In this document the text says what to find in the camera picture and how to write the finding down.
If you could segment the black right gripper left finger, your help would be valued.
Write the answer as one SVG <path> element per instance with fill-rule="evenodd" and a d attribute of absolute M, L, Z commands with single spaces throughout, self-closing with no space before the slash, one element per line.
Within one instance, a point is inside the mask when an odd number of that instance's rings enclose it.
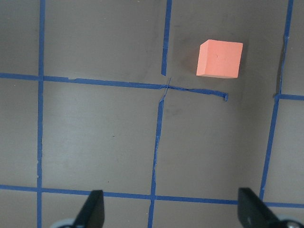
<path fill-rule="evenodd" d="M 72 228 L 102 228 L 105 222 L 104 193 L 93 190 L 78 213 Z"/>

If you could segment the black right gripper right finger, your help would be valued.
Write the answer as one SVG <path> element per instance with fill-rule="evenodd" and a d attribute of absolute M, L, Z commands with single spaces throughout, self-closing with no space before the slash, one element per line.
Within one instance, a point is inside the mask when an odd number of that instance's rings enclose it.
<path fill-rule="evenodd" d="M 284 228 L 285 222 L 260 200 L 250 188 L 238 189 L 237 217 L 244 228 Z"/>

